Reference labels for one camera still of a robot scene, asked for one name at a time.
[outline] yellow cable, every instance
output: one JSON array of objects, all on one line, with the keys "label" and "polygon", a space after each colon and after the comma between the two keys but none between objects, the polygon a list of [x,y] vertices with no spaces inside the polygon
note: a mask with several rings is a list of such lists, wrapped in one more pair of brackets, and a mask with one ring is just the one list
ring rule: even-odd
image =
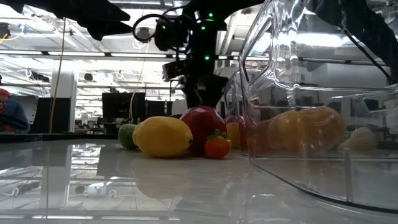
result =
[{"label": "yellow cable", "polygon": [[7,36],[8,36],[8,34],[4,34],[4,36],[3,36],[2,39],[0,40],[0,44],[6,39]]},{"label": "yellow cable", "polygon": [[63,50],[65,49],[65,28],[66,28],[66,19],[63,18],[63,32],[62,32],[62,50],[61,50],[61,57],[60,57],[60,66],[58,68],[58,75],[57,75],[57,82],[55,84],[55,91],[52,100],[52,107],[51,107],[51,114],[50,114],[50,134],[52,134],[52,123],[53,123],[53,116],[54,116],[54,109],[55,109],[55,102],[57,100],[57,91],[58,91],[58,84],[60,82],[60,74],[61,74],[61,66],[62,66],[62,58],[63,58]]},{"label": "yellow cable", "polygon": [[[149,44],[147,44],[146,53],[148,53],[148,48],[149,48]],[[141,73],[139,74],[138,81],[137,81],[137,85],[136,85],[136,87],[133,89],[133,93],[132,93],[132,96],[131,96],[131,99],[130,99],[129,119],[130,119],[130,122],[131,122],[131,123],[132,123],[132,101],[133,101],[133,99],[134,99],[134,95],[136,94],[136,91],[137,91],[137,88],[138,88],[139,80],[141,79],[142,71],[143,71],[143,69],[144,69],[144,63],[145,63],[145,60],[144,60],[143,63],[142,63]]]},{"label": "yellow cable", "polygon": [[8,34],[5,34],[4,37],[2,37],[2,39],[0,40],[0,44],[2,44],[3,41],[16,40],[16,39],[20,38],[20,37],[22,36],[22,34],[24,33],[24,28],[25,28],[25,27],[22,26],[22,28],[21,28],[21,33],[19,33],[18,36],[13,37],[13,38],[11,38],[11,39],[6,39],[6,37],[8,36]]}]

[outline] red cap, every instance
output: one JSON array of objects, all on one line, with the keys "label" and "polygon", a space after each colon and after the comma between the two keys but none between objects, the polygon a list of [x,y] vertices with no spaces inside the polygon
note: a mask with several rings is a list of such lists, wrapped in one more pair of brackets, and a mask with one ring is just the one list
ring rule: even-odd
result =
[{"label": "red cap", "polygon": [[0,95],[10,96],[10,93],[5,89],[0,89]]}]

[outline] table surface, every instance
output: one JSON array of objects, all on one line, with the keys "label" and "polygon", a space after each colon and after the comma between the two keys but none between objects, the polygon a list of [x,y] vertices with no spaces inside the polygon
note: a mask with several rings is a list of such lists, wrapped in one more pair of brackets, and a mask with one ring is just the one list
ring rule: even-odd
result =
[{"label": "table surface", "polygon": [[312,198],[237,153],[147,159],[104,139],[0,149],[0,223],[398,223]]}]

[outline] blue shirt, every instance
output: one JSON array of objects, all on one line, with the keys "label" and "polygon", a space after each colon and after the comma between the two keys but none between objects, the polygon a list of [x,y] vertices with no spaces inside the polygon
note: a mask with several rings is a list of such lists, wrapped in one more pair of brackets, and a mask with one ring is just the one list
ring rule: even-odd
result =
[{"label": "blue shirt", "polygon": [[4,114],[29,124],[24,108],[21,103],[15,99],[9,98],[6,101]]}]

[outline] plastic container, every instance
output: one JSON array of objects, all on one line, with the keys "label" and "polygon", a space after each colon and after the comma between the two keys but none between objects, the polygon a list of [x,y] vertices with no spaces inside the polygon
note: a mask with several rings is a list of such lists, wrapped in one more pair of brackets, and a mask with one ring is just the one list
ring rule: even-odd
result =
[{"label": "plastic container", "polygon": [[398,211],[397,85],[338,27],[268,0],[239,66],[252,163],[334,202]]},{"label": "plastic container", "polygon": [[246,137],[246,128],[244,126],[242,87],[239,72],[235,72],[226,84],[223,100],[226,108],[227,133],[232,141],[233,148],[240,151],[245,148],[247,152],[247,147],[242,146]]}]

